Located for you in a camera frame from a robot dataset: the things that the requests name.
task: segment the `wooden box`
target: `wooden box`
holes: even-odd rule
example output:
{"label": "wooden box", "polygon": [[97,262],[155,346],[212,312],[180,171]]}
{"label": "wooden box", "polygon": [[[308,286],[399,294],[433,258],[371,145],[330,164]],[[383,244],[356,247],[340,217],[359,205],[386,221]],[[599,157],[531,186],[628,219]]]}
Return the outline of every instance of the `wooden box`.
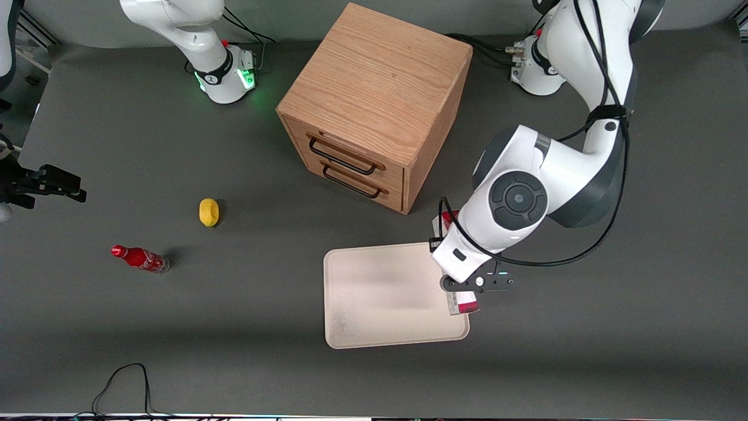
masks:
{"label": "wooden box", "polygon": [[472,53],[349,3],[276,111],[309,171],[408,213],[455,120]]}

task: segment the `red bottle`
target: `red bottle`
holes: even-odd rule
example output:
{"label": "red bottle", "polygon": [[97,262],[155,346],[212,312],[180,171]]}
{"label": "red bottle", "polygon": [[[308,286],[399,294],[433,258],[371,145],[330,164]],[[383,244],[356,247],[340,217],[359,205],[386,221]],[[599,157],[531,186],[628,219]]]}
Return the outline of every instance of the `red bottle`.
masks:
{"label": "red bottle", "polygon": [[140,247],[128,249],[124,246],[114,246],[111,248],[111,255],[121,258],[127,264],[135,269],[147,270],[157,274],[166,273],[171,264],[166,257],[149,252]]}

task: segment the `black metal handle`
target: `black metal handle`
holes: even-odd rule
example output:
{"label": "black metal handle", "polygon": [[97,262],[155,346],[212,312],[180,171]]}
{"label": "black metal handle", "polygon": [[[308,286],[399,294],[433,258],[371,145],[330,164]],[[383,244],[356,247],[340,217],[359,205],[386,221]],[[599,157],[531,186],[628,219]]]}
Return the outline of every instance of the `black metal handle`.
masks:
{"label": "black metal handle", "polygon": [[377,188],[376,193],[367,193],[367,192],[364,192],[363,190],[359,189],[358,187],[354,187],[354,186],[346,183],[345,181],[340,180],[339,178],[335,178],[332,175],[329,175],[327,173],[327,170],[329,170],[329,169],[330,169],[330,166],[325,166],[325,168],[322,169],[322,175],[324,175],[325,178],[327,178],[328,180],[332,181],[333,183],[339,184],[340,186],[343,186],[343,187],[346,187],[346,188],[349,188],[349,189],[355,191],[356,193],[358,193],[358,194],[360,194],[362,196],[368,197],[369,199],[376,199],[376,198],[379,197],[379,193],[381,193],[381,189]]}
{"label": "black metal handle", "polygon": [[340,165],[346,167],[347,169],[350,169],[351,171],[355,171],[358,174],[362,174],[362,175],[371,175],[374,172],[374,170],[376,169],[376,164],[372,164],[372,167],[370,169],[362,169],[362,168],[358,168],[357,166],[351,165],[351,164],[347,163],[346,161],[341,160],[340,158],[333,157],[332,155],[330,155],[330,154],[328,154],[326,152],[323,152],[323,151],[321,151],[321,150],[319,150],[319,149],[317,149],[317,148],[314,147],[314,144],[317,143],[317,138],[316,137],[310,136],[310,138],[311,138],[311,140],[309,141],[309,149],[311,149],[312,152],[314,152],[315,154],[317,154],[317,155],[319,155],[321,157],[325,157],[325,158],[329,159],[330,161],[332,161],[332,162],[334,162],[336,164],[340,164]]}

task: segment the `black cable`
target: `black cable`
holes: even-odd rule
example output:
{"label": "black cable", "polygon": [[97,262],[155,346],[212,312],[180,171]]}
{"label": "black cable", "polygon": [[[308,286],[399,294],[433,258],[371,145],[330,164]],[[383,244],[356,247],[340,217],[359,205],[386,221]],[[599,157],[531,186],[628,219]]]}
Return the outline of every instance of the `black cable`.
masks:
{"label": "black cable", "polygon": [[483,42],[477,38],[471,37],[469,35],[465,34],[445,34],[445,36],[453,38],[458,41],[462,41],[463,43],[470,44],[473,46],[473,48],[479,52],[483,57],[487,58],[490,61],[493,61],[495,64],[499,64],[501,66],[507,66],[507,67],[513,67],[514,64],[511,61],[504,61],[500,60],[493,56],[495,53],[502,53],[504,52],[503,48],[492,46],[489,43]]}
{"label": "black cable", "polygon": [[259,39],[259,37],[263,37],[263,38],[265,38],[266,40],[269,40],[269,41],[270,41],[270,42],[272,42],[272,43],[274,43],[274,42],[275,42],[275,40],[274,40],[274,39],[272,39],[272,38],[268,37],[267,35],[263,35],[263,34],[261,34],[261,33],[259,33],[259,32],[255,32],[255,31],[252,31],[251,29],[249,29],[249,27],[247,27],[247,26],[246,26],[246,25],[245,25],[245,24],[244,24],[244,23],[242,22],[242,20],[241,20],[240,18],[238,18],[238,16],[237,16],[237,15],[233,14],[233,12],[232,12],[231,10],[229,10],[229,8],[228,8],[228,7],[224,7],[224,9],[226,10],[226,12],[228,12],[228,13],[229,13],[229,15],[231,15],[231,17],[232,17],[232,18],[236,19],[236,21],[237,21],[237,22],[238,22],[239,24],[237,24],[236,22],[232,21],[231,19],[229,19],[228,17],[226,17],[226,16],[224,15],[224,18],[225,18],[225,19],[226,19],[227,21],[231,22],[232,24],[234,24],[234,25],[236,25],[236,26],[238,26],[238,27],[240,27],[240,28],[244,29],[245,31],[249,32],[250,34],[254,35],[254,37],[255,37],[255,38],[257,38],[257,40],[258,40],[259,42],[262,42],[262,41],[261,41],[261,40]]}
{"label": "black cable", "polygon": [[37,24],[38,24],[39,22],[38,22],[38,21],[37,21],[36,19],[29,19],[29,16],[30,16],[30,15],[28,15],[27,13],[25,13],[25,10],[21,9],[21,11],[19,12],[19,14],[20,14],[20,15],[21,15],[21,16],[22,16],[22,17],[23,17],[24,19],[26,19],[26,21],[27,21],[27,22],[28,22],[29,24],[31,24],[31,26],[33,26],[33,27],[34,27],[34,29],[36,29],[36,30],[37,30],[37,32],[39,32],[39,33],[40,33],[40,34],[42,34],[43,36],[47,37],[47,39],[49,39],[49,42],[50,42],[50,43],[52,43],[52,45],[59,45],[59,44],[62,44],[62,43],[60,42],[60,40],[59,40],[59,39],[57,39],[57,37],[55,37],[54,35],[52,35],[51,33],[49,33],[49,31],[46,31],[46,30],[45,30],[45,29],[44,29],[44,28],[43,28],[43,27],[41,26],[41,24],[37,25]]}
{"label": "black cable", "polygon": [[[605,52],[605,35],[603,34],[603,22],[600,17],[600,6],[597,0],[592,0],[592,6],[595,8],[595,24],[598,26],[598,37],[600,38],[600,55],[602,55],[603,65],[605,68],[604,73],[607,73],[607,54]],[[600,100],[600,105],[605,105],[607,101],[607,87],[603,89],[603,99]]]}
{"label": "black cable", "polygon": [[[594,7],[595,7],[595,18],[597,19],[597,23],[598,23],[598,33],[599,33],[599,36],[600,36],[600,46],[601,46],[601,50],[603,50],[604,49],[604,45],[605,45],[605,39],[604,39],[604,36],[603,36],[603,31],[602,31],[602,24],[601,24],[602,19],[601,19],[601,15],[600,15],[600,9],[599,9],[599,6],[597,4],[597,0],[592,0],[592,3],[594,5]],[[595,42],[592,40],[592,36],[589,34],[589,29],[587,28],[587,25],[586,25],[586,23],[584,21],[584,17],[582,16],[582,13],[581,13],[581,10],[580,10],[580,7],[579,7],[579,0],[574,0],[574,8],[576,9],[577,18],[580,21],[580,24],[582,26],[582,30],[583,30],[583,32],[585,34],[585,37],[587,38],[587,42],[589,44],[589,47],[590,47],[590,49],[592,49],[592,54],[595,56],[595,60],[598,62],[598,66],[600,67],[600,71],[603,74],[603,78],[604,78],[604,81],[605,81],[604,90],[610,89],[610,94],[613,97],[613,102],[617,106],[621,106],[621,103],[619,101],[619,97],[618,97],[618,94],[616,92],[616,89],[613,87],[613,83],[610,81],[610,76],[608,75],[608,72],[607,72],[607,59],[604,60],[603,58],[601,58],[600,57],[600,53],[598,52],[597,48],[595,47]],[[624,152],[623,152],[623,174],[621,176],[621,186],[620,186],[620,190],[619,190],[619,193],[618,193],[618,198],[616,200],[616,206],[613,209],[613,214],[610,216],[610,221],[608,222],[608,225],[605,227],[605,230],[603,231],[603,233],[600,235],[600,237],[597,239],[597,241],[594,242],[593,245],[591,245],[590,247],[588,247],[583,252],[581,252],[581,253],[579,253],[579,254],[577,254],[575,256],[572,256],[570,258],[564,258],[564,259],[556,260],[556,261],[524,261],[524,260],[517,260],[517,259],[513,259],[513,258],[506,258],[506,257],[503,257],[500,253],[497,254],[497,253],[490,252],[487,249],[485,249],[482,246],[480,246],[462,228],[462,226],[460,225],[459,221],[457,220],[456,215],[452,211],[452,208],[450,207],[450,203],[449,203],[449,201],[447,201],[446,197],[442,197],[439,200],[439,207],[438,207],[438,210],[439,210],[438,217],[439,217],[439,222],[440,222],[439,223],[439,238],[441,238],[441,239],[444,238],[443,237],[443,232],[442,232],[442,229],[441,229],[442,205],[444,205],[447,208],[447,212],[449,213],[450,218],[452,218],[452,223],[455,225],[455,227],[457,227],[457,230],[460,232],[460,234],[462,234],[463,237],[465,237],[465,239],[468,241],[468,243],[470,243],[473,247],[475,247],[476,249],[478,249],[480,252],[485,253],[486,255],[489,255],[489,256],[491,256],[492,258],[494,258],[494,259],[496,259],[498,261],[502,261],[504,263],[509,263],[509,264],[516,264],[518,266],[554,267],[554,266],[561,266],[561,265],[564,265],[564,264],[574,263],[576,261],[581,260],[582,258],[587,257],[590,253],[594,252],[605,241],[605,239],[607,238],[608,234],[610,233],[610,230],[613,228],[613,225],[616,222],[616,217],[618,216],[618,211],[619,211],[619,209],[621,207],[621,201],[623,200],[623,191],[624,191],[624,188],[625,188],[625,185],[626,185],[626,175],[628,173],[628,156],[629,156],[629,150],[631,148],[631,137],[630,137],[630,134],[628,132],[628,122],[625,119],[626,119],[626,117],[618,118],[619,123],[620,123],[620,127],[621,127],[623,142],[624,142]],[[577,134],[581,133],[582,130],[585,130],[585,128],[590,127],[591,125],[592,125],[592,123],[588,122],[587,124],[585,124],[585,127],[583,127],[582,129],[577,130],[577,132],[572,133],[569,136],[565,136],[565,138],[563,138],[563,139],[564,140],[570,139],[571,137],[576,136]]]}
{"label": "black cable", "polygon": [[[610,77],[607,74],[607,67],[605,66],[602,58],[600,57],[600,53],[598,52],[598,49],[595,47],[595,41],[592,40],[592,35],[589,34],[589,29],[587,28],[587,24],[584,22],[584,16],[582,16],[582,10],[579,7],[579,0],[574,0],[574,9],[577,12],[577,18],[579,19],[579,22],[582,25],[582,32],[584,32],[584,36],[587,38],[587,43],[589,44],[589,47],[592,49],[592,54],[595,56],[595,60],[598,62],[598,66],[600,67],[600,71],[603,73],[603,79],[605,79],[605,84],[608,89],[610,89],[610,94],[613,95],[613,102],[616,103],[616,105],[621,105],[621,102],[619,101],[618,94],[616,93],[616,89],[613,88],[613,83],[610,81]],[[605,39],[600,40],[600,44],[602,45],[605,42]]]}
{"label": "black cable", "polygon": [[533,28],[532,28],[532,29],[530,29],[530,32],[527,32],[527,35],[528,35],[528,36],[529,36],[529,35],[532,35],[532,34],[533,34],[533,32],[535,32],[535,30],[536,30],[536,29],[540,29],[540,28],[542,28],[542,27],[543,27],[543,25],[545,25],[545,24],[543,24],[543,25],[541,25],[540,27],[538,27],[538,25],[540,25],[540,22],[542,22],[544,18],[545,18],[545,15],[541,16],[541,17],[540,17],[540,19],[538,19],[538,22],[535,22],[535,25],[533,25]]}
{"label": "black cable", "polygon": [[114,380],[114,377],[119,373],[120,371],[128,368],[138,366],[143,370],[143,380],[145,382],[145,398],[143,400],[143,407],[145,410],[145,413],[149,415],[150,417],[155,417],[153,413],[159,413],[159,414],[166,414],[164,412],[157,411],[150,400],[150,382],[148,381],[148,371],[145,369],[145,366],[141,363],[130,363],[125,366],[121,366],[119,369],[114,370],[114,373],[109,376],[109,380],[106,382],[106,386],[104,386],[104,389],[99,392],[98,395],[96,395],[95,398],[93,398],[93,401],[91,402],[91,413],[94,414],[95,417],[102,416],[103,414],[99,412],[99,401],[101,401],[101,398],[104,396],[107,390],[109,390],[109,387],[111,386],[111,382]]}
{"label": "black cable", "polygon": [[257,34],[253,33],[248,28],[246,28],[246,27],[244,27],[244,26],[242,26],[242,25],[240,25],[240,24],[232,21],[231,19],[227,18],[226,16],[224,16],[224,19],[226,19],[230,24],[238,27],[239,29],[244,29],[245,31],[248,31],[250,34],[252,34],[253,37],[255,37],[255,39],[257,39],[258,43],[262,43],[263,42],[263,40],[261,40],[260,37],[257,36]]}

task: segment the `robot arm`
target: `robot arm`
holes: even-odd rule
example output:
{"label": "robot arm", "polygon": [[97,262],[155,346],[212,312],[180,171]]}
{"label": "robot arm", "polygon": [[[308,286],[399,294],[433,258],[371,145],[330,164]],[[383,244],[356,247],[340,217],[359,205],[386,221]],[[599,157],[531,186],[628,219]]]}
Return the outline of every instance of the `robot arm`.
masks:
{"label": "robot arm", "polygon": [[[637,27],[643,2],[600,1],[598,21],[594,0],[556,1],[540,36],[523,41],[532,54],[517,74],[512,72],[512,81],[534,94],[553,93],[568,81],[590,111],[583,150],[525,126],[497,135],[473,172],[474,193],[460,210],[458,224],[432,254],[450,278],[464,282],[493,255],[526,238],[546,216],[574,228],[617,208],[623,177],[619,163],[626,147],[622,125],[628,118],[624,106],[630,106],[635,83],[630,28]],[[649,29],[654,18],[647,13]],[[599,31],[612,90],[586,35],[599,51]]]}
{"label": "robot arm", "polygon": [[209,26],[221,18],[224,0],[120,0],[138,25],[163,36],[195,69],[200,89],[216,103],[233,103],[255,86],[254,57],[225,46]]}

